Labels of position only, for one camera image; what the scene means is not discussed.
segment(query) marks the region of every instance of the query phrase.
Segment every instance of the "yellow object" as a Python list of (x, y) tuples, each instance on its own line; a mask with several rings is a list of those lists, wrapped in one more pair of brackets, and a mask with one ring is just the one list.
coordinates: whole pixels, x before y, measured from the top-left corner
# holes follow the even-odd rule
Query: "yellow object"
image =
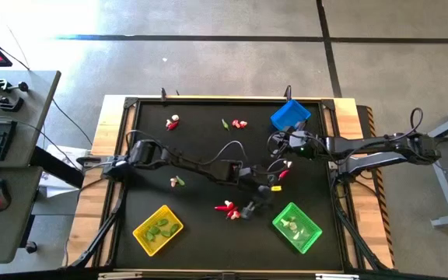
[[(161, 219), (167, 219), (169, 221), (164, 226), (157, 226), (156, 223)], [(170, 228), (174, 225), (178, 224), (179, 229), (175, 233), (173, 233), (170, 237), (164, 237), (162, 234), (156, 234), (155, 239), (153, 241), (148, 241), (146, 238), (146, 232), (152, 227), (156, 226), (160, 229), (160, 231), (170, 231)], [(141, 247), (145, 249), (146, 253), (152, 257), (156, 252), (158, 252), (163, 245), (167, 244), (169, 240), (173, 239), (176, 234), (178, 234), (184, 225), (180, 220), (174, 215), (170, 208), (167, 205), (163, 205), (160, 209), (156, 210), (153, 215), (147, 218), (141, 225), (139, 225), (133, 232), (132, 235), (139, 242)]]

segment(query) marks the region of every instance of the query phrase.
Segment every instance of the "green tray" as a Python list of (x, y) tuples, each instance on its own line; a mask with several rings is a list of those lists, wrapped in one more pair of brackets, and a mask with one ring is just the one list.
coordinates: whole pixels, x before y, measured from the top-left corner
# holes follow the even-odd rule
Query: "green tray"
[[(284, 225), (284, 222), (294, 222), (294, 226)], [(286, 239), (302, 254), (306, 253), (323, 231), (300, 210), (295, 203), (290, 202), (272, 224)]]

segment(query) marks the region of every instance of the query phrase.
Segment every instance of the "concrete floor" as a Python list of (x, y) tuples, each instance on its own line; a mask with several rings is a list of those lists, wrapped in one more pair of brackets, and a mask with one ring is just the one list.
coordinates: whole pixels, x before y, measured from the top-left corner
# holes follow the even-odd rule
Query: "concrete floor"
[[(323, 2), (332, 37), (448, 38), (447, 0)], [(2, 1), (0, 7), (1, 46), (22, 57), (11, 28), (32, 69), (62, 72), (55, 99), (90, 137), (105, 94), (159, 94), (165, 87), (181, 94), (273, 96), (291, 84), (293, 96), (333, 96), (322, 43), (50, 39), (79, 33), (319, 37), (315, 0), (29, 0)], [(333, 50), (343, 97), (373, 108), (378, 133), (407, 131), (414, 107), (425, 112), (419, 131), (445, 120), (448, 44), (333, 44)], [(58, 123), (66, 128), (57, 130)], [(46, 124), (59, 145), (89, 148), (56, 108)], [(448, 227), (433, 229), (429, 222), (448, 215), (432, 168), (403, 164), (385, 168), (383, 176), (397, 268), (448, 276)], [(31, 238), (45, 249), (39, 255), (19, 251), (11, 264), (0, 264), (0, 273), (58, 267), (70, 222), (71, 216), (44, 216)], [(48, 226), (58, 223), (56, 230)]]

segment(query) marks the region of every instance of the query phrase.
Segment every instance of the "black line on floor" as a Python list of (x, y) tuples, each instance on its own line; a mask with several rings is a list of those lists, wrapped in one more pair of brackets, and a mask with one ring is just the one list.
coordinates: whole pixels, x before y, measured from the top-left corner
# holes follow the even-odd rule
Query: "black line on floor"
[(341, 97), (340, 81), (334, 63), (333, 47), (331, 46), (330, 31), (327, 28), (326, 12), (324, 11), (323, 1), (316, 0), (317, 12), (319, 13), (320, 29), (323, 33), (324, 50), (326, 51), (327, 70), (330, 72), (331, 88), (334, 97)]
[(352, 44), (448, 44), (448, 38), (332, 37), (331, 42)]
[(323, 42), (323, 37), (295, 36), (205, 36), (205, 35), (92, 35), (72, 34), (56, 36), (57, 40), (103, 41), (204, 41), (204, 42)]

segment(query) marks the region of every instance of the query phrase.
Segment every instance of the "blue bin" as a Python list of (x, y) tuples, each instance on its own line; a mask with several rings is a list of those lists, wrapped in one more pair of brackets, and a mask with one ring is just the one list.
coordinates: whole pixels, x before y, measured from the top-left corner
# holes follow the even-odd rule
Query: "blue bin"
[(282, 130), (285, 126), (295, 126), (310, 117), (310, 112), (295, 100), (290, 100), (271, 116), (272, 124)]

